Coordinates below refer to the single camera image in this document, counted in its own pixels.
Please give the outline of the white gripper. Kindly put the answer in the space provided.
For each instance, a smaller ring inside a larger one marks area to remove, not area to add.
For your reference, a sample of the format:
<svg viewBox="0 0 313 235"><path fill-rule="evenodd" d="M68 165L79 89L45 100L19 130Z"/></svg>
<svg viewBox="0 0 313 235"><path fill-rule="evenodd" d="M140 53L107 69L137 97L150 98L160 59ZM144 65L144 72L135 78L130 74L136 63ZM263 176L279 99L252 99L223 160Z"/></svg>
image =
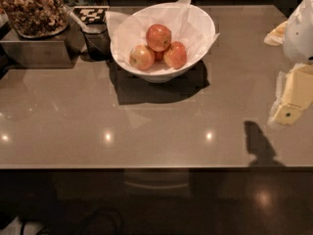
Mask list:
<svg viewBox="0 0 313 235"><path fill-rule="evenodd" d="M313 103L313 0L302 0L287 22L280 23L264 38L270 46L283 44L287 58L295 64L279 72L276 100L270 110L269 126L290 126Z"/></svg>

